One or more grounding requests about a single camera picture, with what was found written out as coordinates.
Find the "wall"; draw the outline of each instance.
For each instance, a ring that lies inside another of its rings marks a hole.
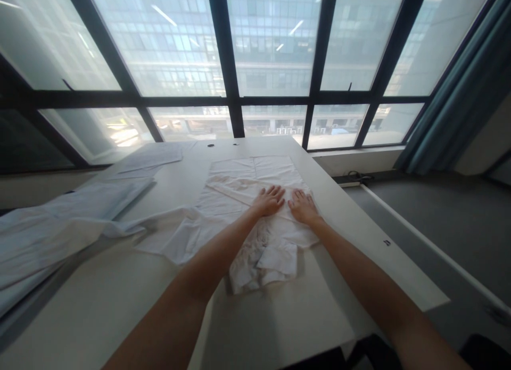
[[[332,177],[346,176],[350,170],[375,173],[392,170],[404,146],[390,146],[351,151],[310,153]]]
[[[0,178],[0,209],[41,205],[73,190],[98,172],[34,174]]]
[[[511,149],[511,93],[467,148],[455,167],[466,176],[484,173]]]

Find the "forearm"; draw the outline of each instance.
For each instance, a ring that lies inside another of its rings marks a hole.
[[[260,218],[250,208],[187,263],[107,362],[107,369],[186,368],[204,312]]]
[[[208,302],[260,218],[256,209],[247,210],[201,248],[179,272],[172,285],[182,289],[189,297]]]
[[[362,306],[392,340],[393,332],[423,313],[399,286],[322,218],[310,224]]]

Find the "gray floor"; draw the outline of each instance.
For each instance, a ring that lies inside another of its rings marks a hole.
[[[506,224],[511,190],[454,174],[374,182],[369,187],[511,305],[511,225]],[[492,318],[485,297],[364,190],[345,190],[451,299],[428,316],[455,349],[479,333],[511,353],[511,329]]]

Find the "window frame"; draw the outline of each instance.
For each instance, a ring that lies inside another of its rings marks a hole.
[[[119,83],[121,91],[37,91],[32,89],[21,75],[9,64],[7,59],[0,55],[0,94],[2,95],[0,96],[0,109],[18,110],[22,116],[26,117],[35,125],[36,128],[75,165],[73,169],[90,169],[103,166],[89,165],[71,144],[50,125],[39,112],[40,109],[136,108],[146,123],[154,141],[164,142],[156,122],[148,109],[149,107],[227,106],[229,108],[233,135],[235,138],[240,138],[245,136],[242,106],[306,105],[307,114],[303,128],[302,147],[308,152],[406,145],[410,135],[421,120],[422,115],[438,92],[439,87],[445,81],[481,21],[495,2],[495,0],[487,0],[485,2],[473,25],[429,96],[384,96],[386,87],[422,7],[423,1],[424,0],[402,0],[394,27],[369,91],[321,91],[320,87],[336,3],[336,0],[322,0],[309,95],[292,97],[240,97],[227,0],[209,0],[213,27],[218,44],[220,65],[224,77],[226,97],[144,97],[140,94],[94,1],[71,0],[92,39],[102,53],[107,65]],[[410,126],[402,142],[363,146],[364,139],[380,104],[411,103],[423,103],[424,106]],[[368,104],[369,109],[364,116],[353,146],[309,150],[308,143],[314,106],[328,104]]]

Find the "curtain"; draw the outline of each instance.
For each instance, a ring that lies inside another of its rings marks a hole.
[[[496,0],[424,112],[395,168],[451,170],[511,91],[511,0]]]

